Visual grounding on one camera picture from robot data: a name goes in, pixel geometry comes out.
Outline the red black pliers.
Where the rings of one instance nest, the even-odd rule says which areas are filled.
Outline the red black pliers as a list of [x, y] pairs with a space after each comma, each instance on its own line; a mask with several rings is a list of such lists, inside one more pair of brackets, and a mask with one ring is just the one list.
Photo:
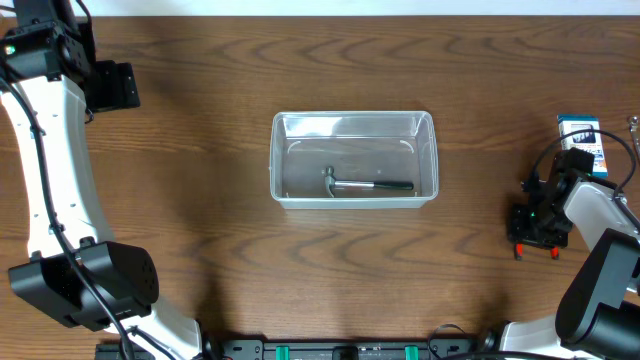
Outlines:
[[[550, 256], [553, 260], [558, 260], [559, 259], [559, 248], [558, 247], [553, 247], [553, 248], [548, 248], [548, 251], [550, 253]], [[524, 244], [522, 243], [516, 243], [514, 245], [514, 259], [516, 261], [521, 261], [524, 255]]]

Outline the blue white screwdriver box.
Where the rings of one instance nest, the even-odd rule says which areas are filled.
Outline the blue white screwdriver box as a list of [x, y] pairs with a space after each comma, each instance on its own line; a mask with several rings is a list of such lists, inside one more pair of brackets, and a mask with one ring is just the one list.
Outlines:
[[593, 154], [592, 174], [599, 178], [607, 178], [608, 169], [601, 134], [593, 132], [600, 129], [599, 119], [592, 115], [559, 114], [557, 122], [561, 136], [571, 133], [571, 136], [561, 141], [562, 149], [578, 148]]

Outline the silver wrench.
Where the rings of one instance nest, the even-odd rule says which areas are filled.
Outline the silver wrench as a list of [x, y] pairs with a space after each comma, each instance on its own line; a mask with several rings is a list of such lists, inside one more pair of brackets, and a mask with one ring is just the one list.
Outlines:
[[640, 122], [639, 117], [632, 115], [628, 118], [629, 132], [637, 159], [640, 160]]

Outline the clear plastic container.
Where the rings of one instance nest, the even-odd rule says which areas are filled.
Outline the clear plastic container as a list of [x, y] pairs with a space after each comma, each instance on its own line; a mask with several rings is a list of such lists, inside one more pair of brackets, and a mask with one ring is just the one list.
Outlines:
[[[411, 191], [336, 189], [330, 198], [323, 171], [337, 180], [407, 181]], [[273, 118], [270, 192], [285, 209], [420, 208], [439, 193], [432, 116], [426, 111], [280, 112]]]

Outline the small claw hammer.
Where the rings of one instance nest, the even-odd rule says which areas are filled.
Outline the small claw hammer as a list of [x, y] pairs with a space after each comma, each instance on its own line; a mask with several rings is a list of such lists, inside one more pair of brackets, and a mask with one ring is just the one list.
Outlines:
[[387, 189], [411, 191], [414, 184], [407, 181], [356, 181], [356, 180], [337, 180], [335, 177], [335, 169], [328, 166], [323, 171], [324, 183], [327, 194], [330, 198], [335, 198], [336, 189]]

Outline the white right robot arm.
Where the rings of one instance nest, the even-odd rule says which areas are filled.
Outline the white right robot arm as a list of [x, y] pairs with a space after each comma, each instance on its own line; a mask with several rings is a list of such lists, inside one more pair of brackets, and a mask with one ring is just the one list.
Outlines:
[[515, 204], [508, 238], [516, 258], [524, 245], [556, 251], [578, 230], [590, 254], [562, 297], [555, 314], [505, 325], [500, 351], [561, 359], [636, 359], [639, 308], [625, 299], [639, 284], [639, 226], [613, 183], [595, 178], [592, 154], [558, 152], [547, 181], [532, 176]]

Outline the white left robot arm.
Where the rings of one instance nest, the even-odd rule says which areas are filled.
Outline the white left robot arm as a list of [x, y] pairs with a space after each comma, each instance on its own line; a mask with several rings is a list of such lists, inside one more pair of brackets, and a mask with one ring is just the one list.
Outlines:
[[1, 103], [19, 147], [30, 214], [28, 260], [12, 291], [59, 324], [117, 334], [115, 355], [203, 359], [202, 330], [159, 294], [150, 254], [116, 241], [97, 195], [86, 126], [140, 104], [133, 68], [98, 60], [75, 4], [15, 0], [1, 40]]

